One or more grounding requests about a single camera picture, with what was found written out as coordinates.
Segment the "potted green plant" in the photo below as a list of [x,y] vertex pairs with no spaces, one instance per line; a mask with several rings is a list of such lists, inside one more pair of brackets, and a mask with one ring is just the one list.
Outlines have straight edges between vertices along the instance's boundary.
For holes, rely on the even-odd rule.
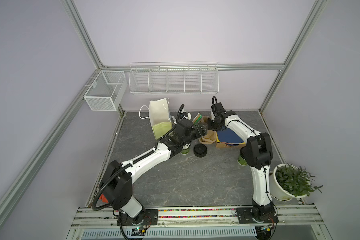
[[323,186],[316,185],[315,178],[306,168],[280,164],[270,174],[271,196],[287,202],[308,197],[316,191],[321,192]]

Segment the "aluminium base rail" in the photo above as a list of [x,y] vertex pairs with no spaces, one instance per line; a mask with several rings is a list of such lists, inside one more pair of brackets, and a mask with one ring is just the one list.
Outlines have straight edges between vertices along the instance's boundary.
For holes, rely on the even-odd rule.
[[131,224],[117,211],[79,209],[68,240],[330,240],[314,205],[278,205],[256,222],[248,206],[153,207],[141,224]]

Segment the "red white glove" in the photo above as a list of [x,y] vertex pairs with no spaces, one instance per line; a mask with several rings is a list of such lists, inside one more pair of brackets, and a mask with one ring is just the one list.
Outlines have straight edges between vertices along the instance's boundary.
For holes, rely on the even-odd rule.
[[102,201],[102,203],[104,204],[108,204],[109,201],[107,200],[107,198],[104,196],[104,194],[101,194],[99,197],[99,200]]

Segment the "small white mesh basket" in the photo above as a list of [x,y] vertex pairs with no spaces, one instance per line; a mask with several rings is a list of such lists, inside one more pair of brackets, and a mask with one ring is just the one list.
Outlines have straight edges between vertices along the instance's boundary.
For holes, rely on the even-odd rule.
[[123,71],[99,71],[84,95],[92,111],[117,111],[127,89]]

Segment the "green paper coffee cup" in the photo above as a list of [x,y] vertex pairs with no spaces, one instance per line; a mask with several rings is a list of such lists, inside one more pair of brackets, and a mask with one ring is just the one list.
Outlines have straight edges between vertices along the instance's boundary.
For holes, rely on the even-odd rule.
[[245,160],[245,156],[244,156],[242,150],[240,150],[240,152],[239,152],[238,163],[239,163],[239,165],[241,165],[241,166],[247,166],[247,165],[248,165],[248,164],[247,164],[247,161]]

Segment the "green wrapped straw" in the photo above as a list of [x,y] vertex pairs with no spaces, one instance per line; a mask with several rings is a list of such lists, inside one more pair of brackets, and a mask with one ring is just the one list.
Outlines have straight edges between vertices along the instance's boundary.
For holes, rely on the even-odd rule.
[[193,124],[194,125],[197,124],[201,120],[201,118],[202,118],[201,113],[198,113],[193,119]]

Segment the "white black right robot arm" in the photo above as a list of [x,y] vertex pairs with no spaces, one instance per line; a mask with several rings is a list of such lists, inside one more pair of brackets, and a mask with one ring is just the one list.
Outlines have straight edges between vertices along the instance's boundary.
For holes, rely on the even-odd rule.
[[211,119],[207,121],[213,131],[232,130],[245,146],[240,150],[240,157],[251,168],[253,177],[252,218],[261,223],[270,220],[278,223],[278,211],[270,194],[270,165],[273,159],[271,137],[246,124],[234,111],[227,111],[217,97],[212,97]]

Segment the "stack of paper cups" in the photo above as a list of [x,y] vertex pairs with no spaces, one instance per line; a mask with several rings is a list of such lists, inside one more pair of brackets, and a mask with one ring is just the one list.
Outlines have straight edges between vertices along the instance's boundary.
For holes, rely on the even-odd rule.
[[181,151],[181,154],[182,155],[187,155],[190,151],[190,146],[191,146],[191,143],[188,143],[186,145],[183,146],[182,148],[182,151]]

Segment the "illustrated paper bag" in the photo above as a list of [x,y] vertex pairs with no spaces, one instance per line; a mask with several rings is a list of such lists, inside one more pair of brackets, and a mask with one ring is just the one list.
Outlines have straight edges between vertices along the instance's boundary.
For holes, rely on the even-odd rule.
[[[150,119],[150,124],[156,140],[163,137],[173,127],[169,102],[169,98],[150,101],[148,107],[143,105],[139,110],[140,119]],[[141,110],[143,108],[146,108],[149,112],[147,117],[141,117]]]

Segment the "brown pulp cup carrier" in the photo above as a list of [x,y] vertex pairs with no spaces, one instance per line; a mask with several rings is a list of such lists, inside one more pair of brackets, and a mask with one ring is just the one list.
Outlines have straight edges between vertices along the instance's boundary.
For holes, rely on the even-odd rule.
[[[209,116],[203,116],[201,119],[201,123],[207,123],[207,120],[210,119]],[[199,138],[199,142],[204,145],[210,145],[217,141],[217,132],[208,130],[205,136]]]

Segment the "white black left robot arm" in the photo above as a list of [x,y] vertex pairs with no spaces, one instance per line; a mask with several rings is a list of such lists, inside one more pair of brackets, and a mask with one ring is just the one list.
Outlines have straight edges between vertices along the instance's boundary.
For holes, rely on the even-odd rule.
[[122,163],[109,163],[99,190],[93,198],[93,211],[111,207],[126,214],[134,224],[144,221],[146,210],[133,196],[134,182],[156,165],[179,154],[192,141],[208,133],[207,123],[193,122],[188,119],[190,114],[183,112],[183,109],[184,105],[181,105],[173,127],[156,140],[152,149]]

